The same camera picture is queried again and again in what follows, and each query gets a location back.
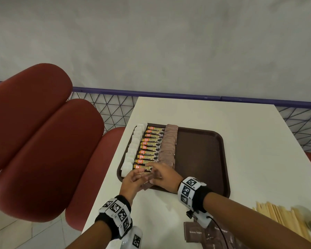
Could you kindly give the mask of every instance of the brown tray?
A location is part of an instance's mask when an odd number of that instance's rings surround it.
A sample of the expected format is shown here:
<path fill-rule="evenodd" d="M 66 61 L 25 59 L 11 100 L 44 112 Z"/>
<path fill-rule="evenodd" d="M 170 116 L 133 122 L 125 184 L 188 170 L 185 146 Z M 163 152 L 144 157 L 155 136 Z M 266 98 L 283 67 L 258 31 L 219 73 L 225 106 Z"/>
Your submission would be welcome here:
<path fill-rule="evenodd" d="M 166 125 L 148 123 L 148 126 L 165 128 Z M 117 178 L 122 182 L 121 167 L 129 144 L 124 152 Z M 224 154 L 224 140 L 214 131 L 179 127 L 175 149 L 175 171 L 183 178 L 195 177 L 207 184 L 215 193 L 230 196 L 229 179 Z M 155 190 L 166 191 L 158 186 Z"/>

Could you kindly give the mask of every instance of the white wall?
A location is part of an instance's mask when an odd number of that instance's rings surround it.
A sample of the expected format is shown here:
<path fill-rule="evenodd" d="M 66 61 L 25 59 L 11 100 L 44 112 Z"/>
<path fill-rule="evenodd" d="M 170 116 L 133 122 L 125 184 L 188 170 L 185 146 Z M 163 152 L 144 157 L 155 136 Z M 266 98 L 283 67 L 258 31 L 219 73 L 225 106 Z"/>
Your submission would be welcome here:
<path fill-rule="evenodd" d="M 311 0 L 0 0 L 0 80 L 311 101 Z"/>

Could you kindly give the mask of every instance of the tiled floor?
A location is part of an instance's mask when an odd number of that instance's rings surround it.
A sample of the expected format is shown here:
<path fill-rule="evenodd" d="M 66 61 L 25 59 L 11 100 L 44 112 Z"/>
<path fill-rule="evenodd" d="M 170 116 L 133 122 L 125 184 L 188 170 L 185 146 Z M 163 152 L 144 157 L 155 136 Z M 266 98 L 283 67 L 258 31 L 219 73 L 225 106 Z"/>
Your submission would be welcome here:
<path fill-rule="evenodd" d="M 50 222 L 34 223 L 0 211 L 0 249 L 64 249 L 80 234 L 67 224 L 64 212 Z"/>

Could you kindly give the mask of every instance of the black cable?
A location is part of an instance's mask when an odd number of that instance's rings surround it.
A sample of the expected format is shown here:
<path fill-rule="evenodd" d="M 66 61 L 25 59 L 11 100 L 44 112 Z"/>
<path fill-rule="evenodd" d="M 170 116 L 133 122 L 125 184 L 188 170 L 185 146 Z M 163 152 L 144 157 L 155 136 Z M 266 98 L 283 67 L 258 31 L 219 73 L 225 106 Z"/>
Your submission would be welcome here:
<path fill-rule="evenodd" d="M 224 237 L 224 242 L 226 243 L 226 247 L 227 247 L 227 249 L 229 249 L 228 244 L 227 244 L 227 241 L 226 241 L 226 237 L 224 236 L 224 233 L 222 232 L 220 226 L 216 223 L 216 221 L 215 221 L 213 218 L 211 218 L 211 217 L 209 217 L 209 218 L 213 220 L 213 222 L 216 224 L 216 226 L 218 226 L 218 228 L 219 228 L 219 230 L 220 230 L 222 236 Z"/>

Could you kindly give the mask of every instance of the white table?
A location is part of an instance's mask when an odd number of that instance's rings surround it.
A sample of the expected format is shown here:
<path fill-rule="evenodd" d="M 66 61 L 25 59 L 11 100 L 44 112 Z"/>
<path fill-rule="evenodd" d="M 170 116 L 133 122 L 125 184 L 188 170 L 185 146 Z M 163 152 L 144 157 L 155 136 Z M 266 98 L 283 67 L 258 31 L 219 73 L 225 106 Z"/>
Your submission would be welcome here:
<path fill-rule="evenodd" d="M 273 105 L 139 97 L 83 232 L 94 223 L 98 209 L 119 193 L 116 170 L 134 127 L 142 122 L 219 133 L 230 199 L 250 208 L 256 201 L 270 201 L 288 209 L 303 205 L 311 210 L 311 163 Z M 140 191 L 131 217 L 143 230 L 142 248 L 202 248 L 184 240 L 183 222 L 191 221 L 186 211 L 174 194 Z M 114 240 L 108 248 L 120 244 Z"/>

